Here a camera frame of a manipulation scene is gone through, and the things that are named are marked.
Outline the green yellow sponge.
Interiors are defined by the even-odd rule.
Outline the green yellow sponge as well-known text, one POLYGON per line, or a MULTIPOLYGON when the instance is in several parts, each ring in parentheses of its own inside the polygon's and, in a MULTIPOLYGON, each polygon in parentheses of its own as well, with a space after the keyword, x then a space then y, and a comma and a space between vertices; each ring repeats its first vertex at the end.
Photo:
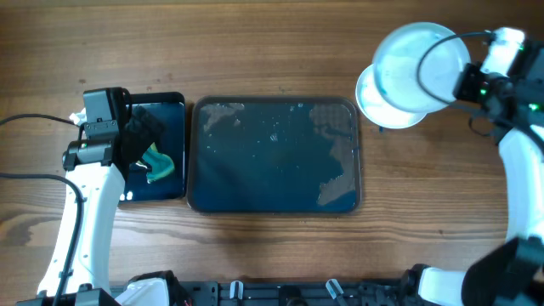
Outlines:
POLYGON ((175 170, 173 159, 161 153, 155 143, 151 144, 137 162, 137 165, 143 167, 146 171, 145 176, 148 184, 166 178, 175 170))

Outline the white plate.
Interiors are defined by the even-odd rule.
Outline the white plate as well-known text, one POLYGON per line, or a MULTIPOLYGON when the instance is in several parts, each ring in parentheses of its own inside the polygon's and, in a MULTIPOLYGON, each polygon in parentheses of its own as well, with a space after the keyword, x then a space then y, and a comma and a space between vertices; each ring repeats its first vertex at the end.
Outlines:
POLYGON ((455 101, 453 89, 471 59, 464 42, 450 29, 417 22, 388 34, 373 56, 377 91, 394 108, 431 113, 455 101))
POLYGON ((360 74, 356 83, 355 98, 361 113, 381 128, 410 128, 426 116, 425 113, 410 113, 390 105, 377 91, 373 65, 369 65, 360 74))

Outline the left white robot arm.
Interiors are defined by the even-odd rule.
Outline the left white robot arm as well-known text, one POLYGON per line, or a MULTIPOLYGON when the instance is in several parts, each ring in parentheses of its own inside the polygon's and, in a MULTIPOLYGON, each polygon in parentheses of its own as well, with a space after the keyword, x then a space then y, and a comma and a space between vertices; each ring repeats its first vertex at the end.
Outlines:
POLYGON ((168 111, 181 113, 181 93, 131 94, 125 88, 89 90, 84 108, 67 123, 78 128, 63 155, 65 176, 48 180, 66 186, 64 211, 54 253, 37 295, 27 305, 186 305, 190 295, 170 270, 133 277, 113 296, 109 252, 118 203, 131 165, 140 164, 149 180, 166 177, 173 162, 155 144, 168 111))

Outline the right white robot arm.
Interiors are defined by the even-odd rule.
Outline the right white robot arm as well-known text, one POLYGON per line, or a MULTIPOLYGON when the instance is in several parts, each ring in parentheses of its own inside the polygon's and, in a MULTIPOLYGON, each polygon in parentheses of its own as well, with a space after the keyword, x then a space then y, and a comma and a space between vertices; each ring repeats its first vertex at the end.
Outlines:
POLYGON ((543 45, 516 31, 489 33, 489 53, 468 64, 454 96, 496 128, 507 178, 507 240, 467 271, 416 266, 404 289, 433 305, 541 305, 543 282, 543 45))

